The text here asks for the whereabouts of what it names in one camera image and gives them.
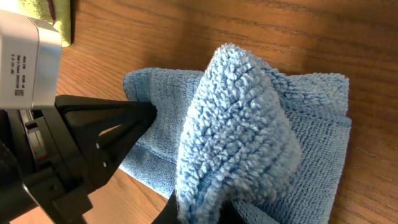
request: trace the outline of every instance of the wood grain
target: wood grain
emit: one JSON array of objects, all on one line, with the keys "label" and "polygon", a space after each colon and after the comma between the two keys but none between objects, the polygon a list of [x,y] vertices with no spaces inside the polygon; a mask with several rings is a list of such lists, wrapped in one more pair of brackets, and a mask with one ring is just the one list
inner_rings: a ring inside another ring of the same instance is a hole
[{"label": "wood grain", "polygon": [[[353,127],[330,223],[398,223],[397,1],[80,0],[75,6],[75,43],[63,51],[59,94],[124,100],[127,72],[204,70],[225,42],[289,75],[345,74]],[[95,192],[98,201],[87,214],[93,223],[149,223],[162,199],[146,189],[150,200],[134,198],[143,194],[134,183],[118,172]]]}]

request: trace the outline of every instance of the white device housing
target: white device housing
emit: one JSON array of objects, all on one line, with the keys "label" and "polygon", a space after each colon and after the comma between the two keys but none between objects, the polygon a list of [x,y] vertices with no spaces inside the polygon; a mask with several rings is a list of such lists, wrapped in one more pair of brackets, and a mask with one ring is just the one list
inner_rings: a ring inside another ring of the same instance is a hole
[{"label": "white device housing", "polygon": [[0,109],[53,106],[61,53],[49,23],[0,10]]}]

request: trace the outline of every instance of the black mount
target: black mount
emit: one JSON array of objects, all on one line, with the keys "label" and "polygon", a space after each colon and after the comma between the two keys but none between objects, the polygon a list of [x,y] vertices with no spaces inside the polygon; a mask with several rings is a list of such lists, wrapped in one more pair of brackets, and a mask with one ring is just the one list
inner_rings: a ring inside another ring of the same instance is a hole
[{"label": "black mount", "polygon": [[0,149],[0,175],[10,177],[0,182],[0,217],[9,222],[39,205],[54,223],[85,223],[88,194],[109,181],[155,117],[150,103],[78,96],[7,111],[13,142]]}]

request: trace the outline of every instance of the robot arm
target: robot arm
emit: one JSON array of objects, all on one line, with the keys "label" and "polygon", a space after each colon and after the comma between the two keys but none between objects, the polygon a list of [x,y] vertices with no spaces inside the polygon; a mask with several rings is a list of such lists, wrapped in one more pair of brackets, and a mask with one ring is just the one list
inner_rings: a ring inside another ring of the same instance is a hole
[{"label": "robot arm", "polygon": [[[85,223],[88,194],[156,118],[151,103],[56,97],[61,45],[50,24],[0,10],[0,223],[36,206],[54,223]],[[177,213],[173,194],[153,223]],[[219,223],[245,222],[230,202]]]}]

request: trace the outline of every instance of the blue microfiber towel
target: blue microfiber towel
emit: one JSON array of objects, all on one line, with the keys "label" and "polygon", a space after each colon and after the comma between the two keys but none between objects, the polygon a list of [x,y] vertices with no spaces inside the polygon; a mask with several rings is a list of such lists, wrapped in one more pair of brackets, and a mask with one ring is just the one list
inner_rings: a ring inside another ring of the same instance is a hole
[{"label": "blue microfiber towel", "polygon": [[328,221],[351,125],[344,76],[287,77],[224,45],[204,76],[148,68],[124,89],[158,117],[121,168],[165,197],[175,187],[183,222],[216,223],[225,200],[248,223]]}]

